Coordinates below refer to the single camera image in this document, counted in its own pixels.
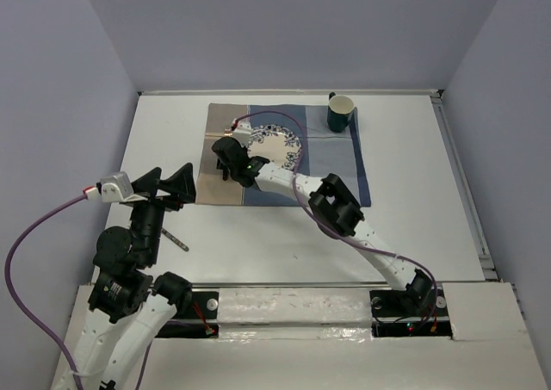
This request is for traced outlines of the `blue floral plate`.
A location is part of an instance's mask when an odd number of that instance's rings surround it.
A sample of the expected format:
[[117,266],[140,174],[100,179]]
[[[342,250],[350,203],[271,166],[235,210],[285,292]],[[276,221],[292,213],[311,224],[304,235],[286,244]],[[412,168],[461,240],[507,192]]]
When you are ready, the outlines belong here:
[[300,138],[290,129],[266,124],[254,127],[247,146],[250,157],[267,158],[285,170],[293,170],[302,152]]

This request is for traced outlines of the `green mug white inside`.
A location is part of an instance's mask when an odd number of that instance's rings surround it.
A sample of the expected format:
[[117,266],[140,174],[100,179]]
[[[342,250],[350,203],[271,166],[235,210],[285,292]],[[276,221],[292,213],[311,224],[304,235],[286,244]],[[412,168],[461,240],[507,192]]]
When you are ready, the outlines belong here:
[[329,129],[334,133],[343,132],[350,124],[354,109],[355,104],[349,97],[331,92],[329,94],[326,119]]

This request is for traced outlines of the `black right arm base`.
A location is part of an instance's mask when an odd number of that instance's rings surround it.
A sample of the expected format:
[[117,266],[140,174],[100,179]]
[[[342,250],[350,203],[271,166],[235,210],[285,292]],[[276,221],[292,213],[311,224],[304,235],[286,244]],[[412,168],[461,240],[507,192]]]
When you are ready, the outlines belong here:
[[404,291],[370,291],[373,337],[452,337],[443,289],[420,269],[414,275]]

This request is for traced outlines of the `blue patchwork cloth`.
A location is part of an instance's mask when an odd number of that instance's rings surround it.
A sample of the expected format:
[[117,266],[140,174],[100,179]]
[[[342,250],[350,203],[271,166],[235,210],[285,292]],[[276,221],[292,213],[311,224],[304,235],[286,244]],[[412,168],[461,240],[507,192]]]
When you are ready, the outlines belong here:
[[282,104],[272,106],[211,103],[203,141],[196,202],[211,206],[295,207],[283,195],[244,189],[232,179],[223,178],[212,145],[231,122],[253,113],[248,154],[267,158],[277,166],[309,176],[333,173],[343,180],[363,207],[371,206],[367,173],[362,158],[357,112],[342,133],[327,124],[328,108]]

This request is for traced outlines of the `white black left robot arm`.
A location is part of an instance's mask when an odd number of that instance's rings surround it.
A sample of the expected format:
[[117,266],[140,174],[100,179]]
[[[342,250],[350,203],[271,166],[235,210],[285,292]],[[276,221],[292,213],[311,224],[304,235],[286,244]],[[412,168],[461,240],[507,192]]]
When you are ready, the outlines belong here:
[[88,198],[132,209],[127,227],[111,226],[96,241],[99,273],[81,335],[56,389],[121,389],[133,365],[172,317],[190,307],[192,285],[172,272],[145,273],[156,264],[164,216],[195,202],[192,164],[167,179],[156,167],[135,181],[124,172],[87,188]]

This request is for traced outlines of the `black-handled steak knife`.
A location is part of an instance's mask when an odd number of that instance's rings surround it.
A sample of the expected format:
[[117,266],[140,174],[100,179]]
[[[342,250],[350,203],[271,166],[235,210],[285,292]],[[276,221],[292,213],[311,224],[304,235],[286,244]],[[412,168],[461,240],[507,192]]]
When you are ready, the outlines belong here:
[[170,232],[167,232],[165,230],[162,231],[162,234],[170,241],[172,242],[174,245],[176,245],[178,248],[180,248],[181,250],[183,251],[189,251],[189,247],[184,243],[182,242],[179,238],[175,237],[173,234],[171,234]]

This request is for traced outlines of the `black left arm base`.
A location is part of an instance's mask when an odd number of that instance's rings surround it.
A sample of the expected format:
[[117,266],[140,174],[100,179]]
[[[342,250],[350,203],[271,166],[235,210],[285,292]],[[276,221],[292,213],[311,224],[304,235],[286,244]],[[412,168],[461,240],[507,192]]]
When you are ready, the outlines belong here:
[[157,338],[217,338],[219,296],[219,292],[214,290],[194,291],[190,304],[161,328]]

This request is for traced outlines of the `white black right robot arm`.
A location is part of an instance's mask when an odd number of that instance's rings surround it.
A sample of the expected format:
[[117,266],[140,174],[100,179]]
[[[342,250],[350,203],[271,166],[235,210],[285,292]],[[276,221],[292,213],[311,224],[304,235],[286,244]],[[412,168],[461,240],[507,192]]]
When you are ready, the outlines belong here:
[[415,314],[427,305],[434,277],[422,264],[390,251],[339,176],[331,173],[321,178],[283,169],[267,158],[249,156],[232,137],[216,140],[212,151],[218,167],[233,181],[297,201],[323,233],[360,253],[396,292],[403,313]]

